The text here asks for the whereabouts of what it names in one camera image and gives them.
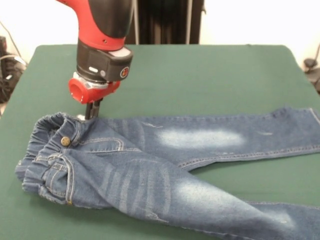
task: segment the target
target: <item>cable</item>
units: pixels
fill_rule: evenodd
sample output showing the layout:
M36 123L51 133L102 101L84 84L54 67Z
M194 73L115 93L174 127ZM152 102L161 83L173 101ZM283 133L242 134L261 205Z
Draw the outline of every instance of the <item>cable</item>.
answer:
M9 55L4 55L2 57L0 57L0 61L7 59L7 58L14 58L16 61L18 61L19 63L27 66L27 63L25 60L22 59L22 57L18 56L18 55L14 55L14 54L9 54Z
M316 50L316 54L315 54L315 58L314 58L315 60L318 59L319 51L320 51L320 43L319 43L319 45L318 45L318 49Z
M1 26L4 28L4 30L8 33L9 38L10 38L10 40L11 40L11 42L12 42L12 44L13 44L15 50L16 50L16 52L18 53L19 57L21 57L20 51L19 51L19 49L17 48L17 45L16 45L13 37L11 36L11 33L9 32L9 30L5 27L5 25L4 25L1 21L0 21L0 25L1 25Z

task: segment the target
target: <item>metal button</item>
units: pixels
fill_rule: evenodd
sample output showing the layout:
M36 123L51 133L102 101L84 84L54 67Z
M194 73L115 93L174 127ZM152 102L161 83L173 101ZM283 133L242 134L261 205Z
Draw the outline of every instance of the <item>metal button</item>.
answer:
M70 145L70 138L68 138L67 136L64 136L61 139L61 144L62 146L68 147Z

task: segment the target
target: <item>green table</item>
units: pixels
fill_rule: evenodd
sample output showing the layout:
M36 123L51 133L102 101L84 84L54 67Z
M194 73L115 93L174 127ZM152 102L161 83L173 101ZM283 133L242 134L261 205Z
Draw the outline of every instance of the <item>green table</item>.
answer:
M100 109L104 117L268 113L313 107L319 97L284 46L131 46L129 78ZM114 209L51 203L22 191L14 175L35 122L56 112L84 114L68 80L75 45L40 46L0 120L1 240L212 240L201 233L132 219ZM320 205L319 155L216 163L192 173L251 201Z

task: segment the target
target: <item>black cable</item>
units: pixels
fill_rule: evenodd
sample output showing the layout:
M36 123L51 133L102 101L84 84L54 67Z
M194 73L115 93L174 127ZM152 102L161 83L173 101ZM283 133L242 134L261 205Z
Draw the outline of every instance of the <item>black cable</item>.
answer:
M319 43L319 45L318 45L318 49L316 50L316 54L315 54L315 58L314 58L315 60L318 59L319 51L320 51L320 43Z
M18 53L19 57L21 57L20 51L19 51L19 49L17 48L17 45L16 45L13 37L11 36L11 33L9 32L9 30L5 27L5 25L4 25L1 21L0 21L0 25L1 25L1 26L4 28L4 30L8 33L8 35L9 35L9 37L10 37L10 40L11 40L13 46L15 47L16 52Z

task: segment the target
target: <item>jeans pocket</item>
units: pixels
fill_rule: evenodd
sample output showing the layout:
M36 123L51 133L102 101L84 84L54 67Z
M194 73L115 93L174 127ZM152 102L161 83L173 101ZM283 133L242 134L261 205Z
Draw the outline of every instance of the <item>jeans pocket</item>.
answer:
M39 195L51 202L65 204L68 189L68 168L58 162L53 163L43 174L44 185L40 188Z

